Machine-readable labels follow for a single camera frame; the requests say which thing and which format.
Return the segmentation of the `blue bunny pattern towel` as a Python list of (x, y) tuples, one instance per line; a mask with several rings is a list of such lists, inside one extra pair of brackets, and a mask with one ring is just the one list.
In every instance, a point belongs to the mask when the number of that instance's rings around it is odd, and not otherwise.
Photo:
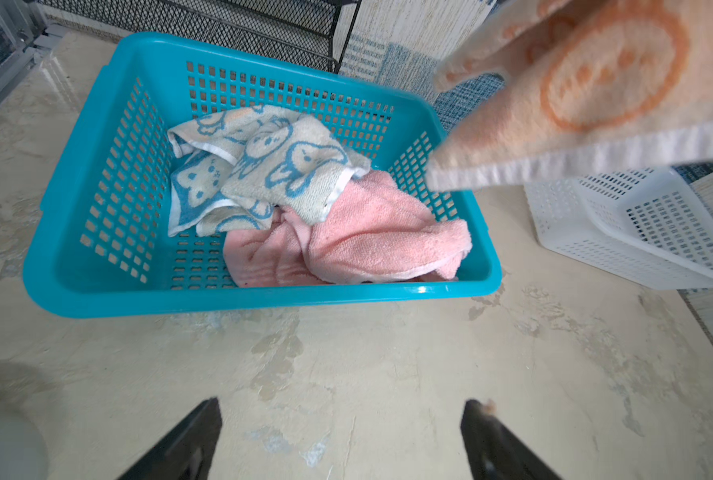
[(168, 141), (182, 160), (170, 174), (170, 237), (268, 230), (279, 207), (322, 223), (348, 182), (372, 169), (316, 117), (268, 105), (178, 124)]

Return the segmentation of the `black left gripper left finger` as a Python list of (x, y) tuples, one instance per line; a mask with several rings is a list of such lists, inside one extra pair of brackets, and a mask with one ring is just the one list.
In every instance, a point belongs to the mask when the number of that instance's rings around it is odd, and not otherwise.
[(206, 480), (216, 454), (222, 412), (218, 398), (200, 402), (118, 480)]

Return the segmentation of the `teal plastic basket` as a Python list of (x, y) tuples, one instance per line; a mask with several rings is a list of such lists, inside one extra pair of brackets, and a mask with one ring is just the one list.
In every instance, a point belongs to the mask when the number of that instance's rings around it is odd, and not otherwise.
[[(465, 220), (473, 248), (453, 282), (240, 288), (222, 240), (168, 236), (168, 128), (254, 104), (312, 114), (338, 141), (389, 172), (438, 220)], [(501, 262), (470, 191), (428, 190), (430, 152), (445, 138), (422, 98), (162, 33), (124, 38), (90, 90), (42, 198), (24, 262), (40, 307), (69, 318), (487, 296)]]

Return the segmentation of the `white plastic basket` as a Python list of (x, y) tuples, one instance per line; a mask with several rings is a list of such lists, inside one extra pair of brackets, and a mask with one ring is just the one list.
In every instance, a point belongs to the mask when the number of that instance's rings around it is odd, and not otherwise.
[(654, 290), (713, 288), (713, 216), (671, 168), (526, 185), (540, 244)]

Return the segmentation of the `orange bunny pattern towel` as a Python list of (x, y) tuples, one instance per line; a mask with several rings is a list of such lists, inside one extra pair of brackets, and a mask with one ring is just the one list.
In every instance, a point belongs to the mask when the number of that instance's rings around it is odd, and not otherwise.
[(713, 161), (713, 1), (511, 1), (439, 66), (504, 79), (436, 147), (434, 191)]

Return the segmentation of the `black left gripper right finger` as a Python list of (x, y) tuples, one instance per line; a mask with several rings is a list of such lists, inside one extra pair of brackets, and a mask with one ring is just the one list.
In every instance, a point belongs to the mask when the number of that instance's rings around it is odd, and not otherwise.
[(561, 479), (500, 422), (492, 400), (469, 399), (460, 428), (474, 479)]

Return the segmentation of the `pink terry towel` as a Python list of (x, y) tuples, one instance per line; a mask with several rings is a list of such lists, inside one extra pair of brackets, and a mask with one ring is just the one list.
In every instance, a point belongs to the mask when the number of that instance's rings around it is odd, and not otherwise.
[(346, 186), (322, 223), (279, 207), (268, 230), (228, 232), (224, 261), (242, 288), (448, 281), (472, 248), (466, 221), (436, 220), (390, 174), (373, 171)]

